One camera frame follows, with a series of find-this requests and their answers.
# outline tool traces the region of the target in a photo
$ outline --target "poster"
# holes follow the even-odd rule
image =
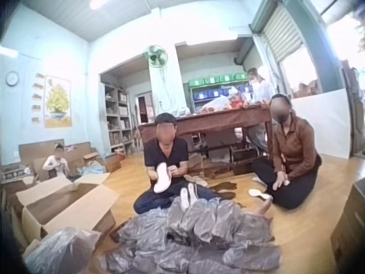
[[[72,127],[70,81],[45,76],[43,121],[45,128]]]

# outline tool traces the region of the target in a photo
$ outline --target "child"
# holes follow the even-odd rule
[[[60,176],[60,175],[70,175],[70,170],[68,169],[67,161],[63,158],[64,148],[61,144],[56,144],[55,154],[48,157],[43,165],[43,170],[47,170],[50,173],[50,178]],[[51,174],[50,171],[55,171],[56,175]]]

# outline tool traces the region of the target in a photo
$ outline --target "doorway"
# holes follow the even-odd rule
[[[155,120],[151,91],[136,96],[136,108],[138,124],[152,123]]]

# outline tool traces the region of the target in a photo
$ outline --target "ceiling light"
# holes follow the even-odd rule
[[[201,35],[197,38],[192,38],[186,40],[186,44],[189,46],[204,44],[210,42],[218,42],[218,41],[228,41],[228,40],[236,40],[238,38],[238,34],[235,31],[227,31],[221,34],[213,34],[213,35]]]
[[[6,55],[6,56],[9,56],[12,58],[18,57],[17,50],[8,49],[7,47],[2,47],[2,46],[0,46],[0,54]]]
[[[97,10],[101,6],[108,3],[110,0],[90,0],[90,9]]]

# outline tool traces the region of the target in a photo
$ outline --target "wall fan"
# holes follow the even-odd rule
[[[168,60],[168,55],[165,49],[158,45],[151,45],[146,49],[144,53],[151,67],[158,69],[164,67]]]

